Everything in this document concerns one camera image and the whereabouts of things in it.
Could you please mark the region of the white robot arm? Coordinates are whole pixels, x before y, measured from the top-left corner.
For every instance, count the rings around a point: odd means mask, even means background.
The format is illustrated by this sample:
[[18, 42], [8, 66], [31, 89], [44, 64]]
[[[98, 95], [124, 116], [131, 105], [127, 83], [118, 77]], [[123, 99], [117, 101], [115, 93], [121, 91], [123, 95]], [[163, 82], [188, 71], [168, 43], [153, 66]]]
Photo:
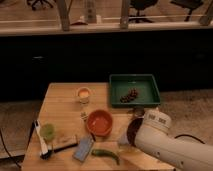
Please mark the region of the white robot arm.
[[135, 146], [181, 171], [213, 171], [213, 146], [170, 138], [171, 118], [148, 110], [136, 133]]

